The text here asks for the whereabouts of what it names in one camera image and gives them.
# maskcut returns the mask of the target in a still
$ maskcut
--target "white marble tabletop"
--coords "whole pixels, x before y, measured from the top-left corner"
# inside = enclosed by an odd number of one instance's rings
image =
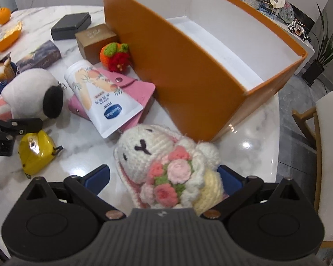
[[[18,21],[23,22],[21,37],[7,51],[11,52],[12,60],[18,61],[45,41],[52,40],[51,27],[65,14],[79,12],[90,12],[91,26],[104,23],[103,7],[97,6],[56,6],[14,12],[11,20],[0,27],[1,32],[14,26]],[[61,40],[54,43],[60,49],[62,59],[48,70],[57,80],[66,84],[65,71],[70,65],[82,59],[82,56],[75,40]],[[66,100],[72,95],[73,92],[68,87],[65,90]],[[156,101],[144,123],[166,125],[176,130],[174,123]],[[71,114],[66,104],[56,120],[45,122],[44,130],[56,145],[62,145],[64,150],[39,173],[40,176],[44,176],[49,182],[63,181],[69,175],[84,176],[101,164],[107,164],[111,170],[111,180],[99,197],[124,213],[130,213],[133,204],[117,174],[113,159],[117,134],[102,139],[90,121]],[[279,147],[278,96],[275,95],[240,125],[225,134],[217,142],[217,146],[221,152],[222,163],[239,174],[257,175],[266,182],[274,182]],[[4,219],[30,182],[21,169],[19,155],[16,154],[17,149],[18,143],[15,143],[14,154],[11,157],[0,157],[0,230]],[[0,248],[9,255],[1,234]]]

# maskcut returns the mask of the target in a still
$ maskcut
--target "black plant pot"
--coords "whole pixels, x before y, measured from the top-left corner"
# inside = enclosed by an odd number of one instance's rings
[[[324,68],[314,60],[309,66],[308,70],[302,75],[303,80],[308,84],[309,87],[313,85],[313,82],[320,74],[324,72]]]

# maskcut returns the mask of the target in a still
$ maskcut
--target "white chair cushion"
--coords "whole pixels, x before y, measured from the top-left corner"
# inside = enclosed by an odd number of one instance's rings
[[[316,102],[322,143],[322,183],[318,214],[324,241],[333,241],[333,91]]]

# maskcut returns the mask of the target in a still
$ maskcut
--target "copper screw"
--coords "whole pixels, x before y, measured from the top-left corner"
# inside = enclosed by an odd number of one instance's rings
[[[217,219],[221,216],[221,213],[218,210],[210,209],[204,212],[203,216],[208,219]]]
[[[118,210],[110,210],[106,212],[106,217],[109,218],[110,220],[118,220],[123,217],[123,213]]]

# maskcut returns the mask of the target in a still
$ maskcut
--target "bunny nose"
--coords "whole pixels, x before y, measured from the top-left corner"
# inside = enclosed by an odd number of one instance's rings
[[[135,146],[134,149],[136,151],[143,151],[147,155],[151,155],[151,153],[146,149],[146,141],[144,139],[140,139],[140,146]]]

